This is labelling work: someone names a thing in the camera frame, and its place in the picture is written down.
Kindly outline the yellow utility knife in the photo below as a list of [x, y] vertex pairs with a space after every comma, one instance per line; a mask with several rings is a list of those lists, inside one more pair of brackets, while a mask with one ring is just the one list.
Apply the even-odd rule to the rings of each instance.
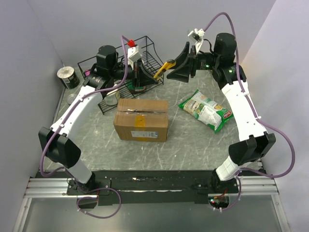
[[176, 60], [174, 59], [167, 60], [164, 63], [164, 65], [156, 72], [153, 78], [156, 80], [159, 80], [167, 70], [171, 69], [175, 65], [176, 65]]

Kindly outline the brown cardboard express box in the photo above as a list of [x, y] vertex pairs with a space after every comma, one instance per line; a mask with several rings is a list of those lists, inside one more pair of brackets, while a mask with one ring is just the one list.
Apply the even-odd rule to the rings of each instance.
[[113, 121], [121, 140], [165, 142], [169, 127], [166, 100], [120, 99]]

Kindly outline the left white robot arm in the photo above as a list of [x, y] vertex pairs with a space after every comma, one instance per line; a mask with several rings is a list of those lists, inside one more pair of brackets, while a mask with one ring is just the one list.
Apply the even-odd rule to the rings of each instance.
[[128, 79], [135, 87], [158, 83], [144, 66], [142, 53], [138, 45], [123, 48], [124, 56], [119, 59], [114, 46], [104, 45], [99, 48], [96, 63], [86, 76], [82, 87], [66, 112], [49, 128], [42, 127], [39, 140], [42, 147], [40, 172], [50, 177], [53, 172], [45, 173], [43, 162], [46, 157], [61, 165], [78, 184], [84, 194], [91, 194], [95, 188], [95, 174], [81, 160], [81, 150], [74, 143], [80, 126], [107, 94], [121, 87]]

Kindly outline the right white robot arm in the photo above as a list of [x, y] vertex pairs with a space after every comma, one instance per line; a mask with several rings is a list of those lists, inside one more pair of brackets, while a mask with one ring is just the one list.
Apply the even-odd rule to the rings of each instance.
[[234, 178], [240, 168], [262, 158], [274, 145], [276, 138], [257, 121], [249, 105], [246, 75], [234, 62], [237, 48], [235, 36], [219, 33], [214, 48], [210, 52], [202, 52], [200, 48], [205, 41], [203, 35], [203, 30], [188, 34], [195, 44], [191, 46], [186, 43], [167, 78], [187, 83], [197, 70], [210, 70], [230, 105], [239, 132], [239, 142], [229, 146], [228, 158], [214, 171], [211, 188], [220, 193], [227, 188], [228, 180]]

